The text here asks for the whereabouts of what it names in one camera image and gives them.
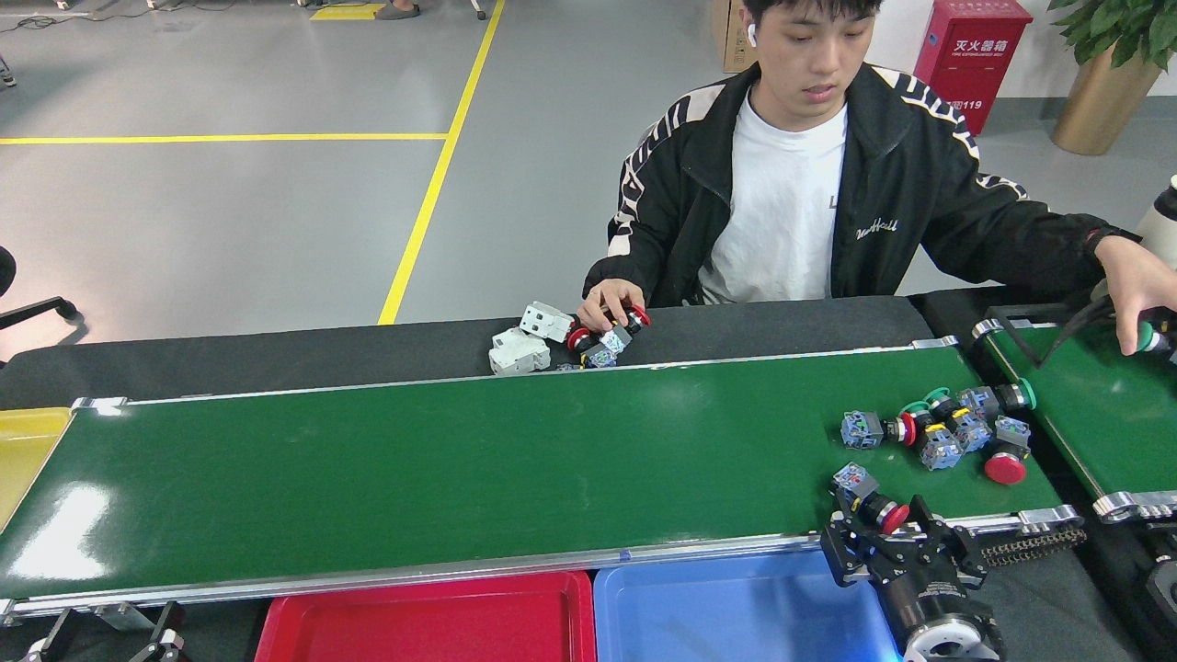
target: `gray floor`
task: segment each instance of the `gray floor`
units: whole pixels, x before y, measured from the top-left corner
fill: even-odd
[[[603,252],[620,159],[679,93],[722,78],[706,0],[501,0],[501,21],[398,323],[572,310]],[[208,8],[225,6],[207,4]],[[484,4],[487,11],[493,1]],[[132,14],[144,0],[67,13]],[[0,137],[448,131],[488,28],[465,0],[412,21],[310,21],[280,0],[0,34],[18,86]],[[0,29],[59,14],[0,0]],[[985,170],[1058,211],[1132,227],[1177,171],[1177,104],[1150,99],[1112,152],[1049,141],[1042,100],[1002,100]],[[54,343],[374,324],[443,143],[0,145],[0,302],[85,312],[0,333],[0,359]],[[922,258],[900,293],[951,287]]]

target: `chair leg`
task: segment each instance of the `chair leg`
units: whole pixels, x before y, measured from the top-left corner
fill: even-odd
[[[46,299],[44,302],[29,304],[25,307],[0,313],[0,329],[7,329],[13,324],[25,322],[31,317],[36,317],[38,315],[51,310],[56,310],[58,315],[66,319],[75,319],[78,317],[78,306],[62,299],[61,297],[53,297],[52,299]]]
[[[4,61],[4,55],[0,55],[0,82],[7,87],[16,85],[16,79],[12,77],[12,69],[8,68],[8,62]]]

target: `yellow floor line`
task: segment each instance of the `yellow floor line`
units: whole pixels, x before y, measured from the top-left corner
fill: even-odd
[[[370,5],[337,5],[319,9],[311,16],[312,21],[363,21],[374,20],[377,11],[384,7],[381,4]]]
[[[0,145],[138,145],[155,143],[267,143],[298,140],[446,140],[446,133],[242,133],[238,135],[92,135],[0,138]]]
[[[478,48],[478,57],[474,58],[474,67],[466,79],[466,88],[461,93],[461,101],[458,111],[453,115],[453,124],[450,125],[450,133],[446,134],[445,145],[441,147],[441,155],[438,158],[437,167],[433,168],[433,177],[430,179],[430,187],[425,193],[425,201],[417,213],[417,223],[413,224],[413,232],[408,236],[408,245],[400,258],[400,266],[397,267],[397,276],[392,279],[392,289],[388,290],[388,298],[384,302],[384,310],[380,311],[378,324],[393,324],[397,322],[397,312],[400,303],[405,298],[405,289],[408,287],[408,278],[413,273],[417,264],[417,254],[425,241],[425,231],[430,227],[430,219],[433,218],[433,208],[437,206],[438,196],[441,193],[441,185],[445,184],[446,172],[450,170],[450,160],[453,158],[454,147],[458,145],[458,137],[461,127],[466,123],[466,113],[470,111],[471,99],[474,97],[474,88],[478,87],[478,79],[483,75],[483,66],[486,64],[486,54],[491,49],[491,41],[494,39],[494,31],[499,27],[499,16],[503,15],[503,6],[506,0],[498,0],[494,5],[494,14],[491,16],[491,25],[483,37],[483,45]]]

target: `man's right hand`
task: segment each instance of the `man's right hand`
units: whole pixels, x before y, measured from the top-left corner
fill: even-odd
[[[588,290],[580,307],[577,309],[577,317],[580,324],[596,333],[604,333],[613,327],[605,315],[609,312],[613,319],[625,324],[627,307],[646,307],[646,299],[641,294],[641,287],[621,278],[607,278],[593,285]]]

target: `blue tray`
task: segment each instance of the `blue tray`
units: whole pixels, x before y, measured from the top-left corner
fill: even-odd
[[[820,551],[629,565],[593,582],[599,662],[899,662],[875,590]]]

